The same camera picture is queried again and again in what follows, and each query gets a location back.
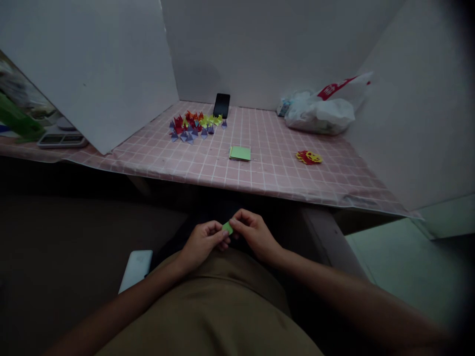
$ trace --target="hand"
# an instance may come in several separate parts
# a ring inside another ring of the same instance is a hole
[[[261,261],[275,265],[282,257],[284,249],[275,240],[262,216],[240,209],[229,220],[231,227],[242,235]]]
[[[177,257],[187,272],[198,268],[207,258],[211,250],[228,238],[228,232],[217,221],[196,225],[190,237]]]

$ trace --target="checkered tablecloth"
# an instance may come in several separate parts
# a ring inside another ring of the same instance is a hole
[[[16,145],[0,137],[0,154],[40,162],[68,160],[88,167],[157,179],[206,185],[283,199],[356,207],[403,216],[408,212],[368,169],[342,136],[322,136],[290,130],[275,112],[230,107],[228,128],[193,145],[172,142],[169,124],[187,110],[211,114],[213,105],[180,101],[116,147],[101,155],[84,149],[40,150],[35,143]],[[251,149],[251,161],[231,161],[230,146]],[[306,166],[297,151],[321,155],[323,163]]]

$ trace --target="green object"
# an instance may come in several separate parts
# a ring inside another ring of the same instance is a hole
[[[43,126],[21,112],[18,106],[2,93],[0,93],[0,122],[21,136],[17,143],[39,140],[45,133]]]
[[[229,151],[229,158],[239,159],[241,161],[250,161],[251,150],[249,148],[233,146]]]
[[[229,222],[227,222],[223,225],[223,230],[226,230],[227,232],[229,232],[229,236],[231,236],[231,234],[234,231],[233,228],[231,227],[231,225],[229,225]]]

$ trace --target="smartphone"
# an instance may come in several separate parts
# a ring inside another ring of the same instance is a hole
[[[228,118],[229,100],[231,96],[228,94],[216,95],[216,102],[214,104],[213,116],[223,115],[223,119]]]

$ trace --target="desk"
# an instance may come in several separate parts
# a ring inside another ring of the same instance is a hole
[[[83,149],[41,150],[35,143],[14,144],[0,137],[0,154],[40,162],[67,160],[130,176],[149,177],[275,196],[340,208],[361,208],[401,216],[408,212],[369,170],[341,136],[290,130],[273,111],[230,107],[228,128],[218,127],[193,145],[170,140],[174,116],[189,110],[211,114],[213,105],[180,101],[136,132],[110,154],[91,145]],[[251,162],[228,159],[231,145],[251,149]],[[323,163],[306,166],[297,151],[321,155]]]

